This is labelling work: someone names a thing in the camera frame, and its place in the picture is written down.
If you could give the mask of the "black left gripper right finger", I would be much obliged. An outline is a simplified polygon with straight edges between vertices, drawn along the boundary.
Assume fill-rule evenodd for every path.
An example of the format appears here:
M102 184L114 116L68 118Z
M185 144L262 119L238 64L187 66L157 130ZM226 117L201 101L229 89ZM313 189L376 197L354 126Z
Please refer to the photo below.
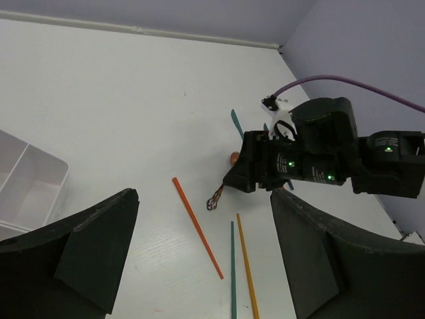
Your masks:
M424 247L276 189L272 213L298 318L423 318Z

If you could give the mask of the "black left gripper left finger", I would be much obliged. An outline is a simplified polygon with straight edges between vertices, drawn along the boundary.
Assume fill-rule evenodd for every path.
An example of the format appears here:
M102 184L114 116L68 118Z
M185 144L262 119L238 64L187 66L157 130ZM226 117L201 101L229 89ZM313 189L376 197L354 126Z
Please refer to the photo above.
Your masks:
M105 318L114 308L139 196L119 193L1 241L2 318Z

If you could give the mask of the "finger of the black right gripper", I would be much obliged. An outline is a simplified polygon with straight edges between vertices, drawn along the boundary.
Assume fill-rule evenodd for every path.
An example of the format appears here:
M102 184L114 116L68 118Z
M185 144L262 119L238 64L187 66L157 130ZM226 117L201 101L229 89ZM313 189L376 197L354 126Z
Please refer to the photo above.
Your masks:
M243 193L252 193L256 191L257 175L258 164L255 161L238 159L223 177L222 183Z

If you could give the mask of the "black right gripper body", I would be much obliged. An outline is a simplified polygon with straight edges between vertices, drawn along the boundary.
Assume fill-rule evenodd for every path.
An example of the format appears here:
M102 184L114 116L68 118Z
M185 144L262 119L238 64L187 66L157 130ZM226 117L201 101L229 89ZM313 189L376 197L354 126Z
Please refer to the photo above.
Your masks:
M285 137L249 131L242 144L242 191L271 190L287 179L342 185L359 172L357 127L347 98L316 98L290 111Z

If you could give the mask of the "iridescent ornate spoon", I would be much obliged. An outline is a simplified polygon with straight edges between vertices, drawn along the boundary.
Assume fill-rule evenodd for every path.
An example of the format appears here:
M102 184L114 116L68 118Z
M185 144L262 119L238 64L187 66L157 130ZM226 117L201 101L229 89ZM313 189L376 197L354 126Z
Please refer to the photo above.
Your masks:
M232 152L230 155L230 164L233 167L236 163L236 161L239 158L240 153L239 152ZM208 211L213 211L217 208L218 201L220 199L220 196L222 195L224 189L224 185L221 184L220 187L215 191L213 196L207 200L206 206Z

